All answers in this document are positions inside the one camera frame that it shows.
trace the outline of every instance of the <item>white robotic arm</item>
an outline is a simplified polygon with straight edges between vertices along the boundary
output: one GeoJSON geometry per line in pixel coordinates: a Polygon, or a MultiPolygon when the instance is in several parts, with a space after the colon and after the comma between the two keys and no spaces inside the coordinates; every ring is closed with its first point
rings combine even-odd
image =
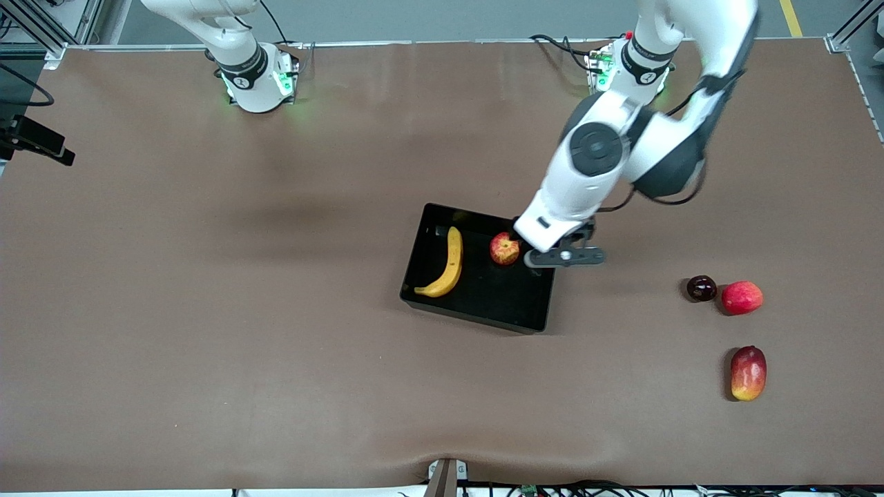
{"type": "Polygon", "coordinates": [[[613,44],[610,89],[584,99],[565,125],[540,189],[514,229],[540,267],[598,264],[597,248],[574,248],[620,178],[656,198],[687,187],[730,97],[758,28],[757,0],[639,0],[631,40],[613,44]],[[645,107],[685,33],[697,40],[703,71],[679,120],[645,107]]]}
{"type": "Polygon", "coordinates": [[[270,43],[258,43],[237,16],[259,0],[141,0],[145,7],[190,31],[221,69],[227,92],[243,110],[266,112],[294,96],[297,64],[270,43]]]}

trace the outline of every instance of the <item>red apple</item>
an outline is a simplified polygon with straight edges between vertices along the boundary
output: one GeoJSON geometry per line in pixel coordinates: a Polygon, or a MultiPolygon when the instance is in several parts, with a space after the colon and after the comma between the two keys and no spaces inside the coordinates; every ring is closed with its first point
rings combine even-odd
{"type": "Polygon", "coordinates": [[[519,242],[509,239],[507,232],[498,233],[492,238],[492,261],[500,265],[510,265],[519,259],[519,242]]]}
{"type": "Polygon", "coordinates": [[[751,281],[737,281],[727,285],[721,293],[721,303],[730,314],[749,314],[761,307],[765,297],[751,281]]]}

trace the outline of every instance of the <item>black plastic bin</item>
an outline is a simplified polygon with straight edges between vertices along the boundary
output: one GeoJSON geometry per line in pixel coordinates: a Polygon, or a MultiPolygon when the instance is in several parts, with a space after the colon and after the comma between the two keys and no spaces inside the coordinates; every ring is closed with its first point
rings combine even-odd
{"type": "Polygon", "coordinates": [[[511,219],[428,203],[423,207],[400,298],[411,307],[458,317],[519,333],[546,328],[554,269],[535,269],[519,260],[500,266],[491,259],[492,238],[505,232],[511,219]],[[441,297],[415,294],[442,274],[447,261],[450,226],[463,236],[463,269],[454,289],[441,297]]]}

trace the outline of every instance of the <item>table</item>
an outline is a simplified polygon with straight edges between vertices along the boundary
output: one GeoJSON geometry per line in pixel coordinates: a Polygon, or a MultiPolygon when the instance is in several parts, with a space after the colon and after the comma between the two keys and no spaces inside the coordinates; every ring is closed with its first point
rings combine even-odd
{"type": "MultiPolygon", "coordinates": [[[[701,195],[599,216],[547,332],[398,300],[427,202],[512,217],[585,95],[532,44],[316,50],[298,103],[228,106],[201,53],[70,50],[30,116],[73,168],[0,181],[0,490],[884,476],[884,149],[848,62],[759,41],[701,195]],[[682,280],[751,279],[741,317],[682,280]],[[727,399],[734,348],[768,385],[727,399]]],[[[659,106],[687,95],[689,43],[659,106]]]]}

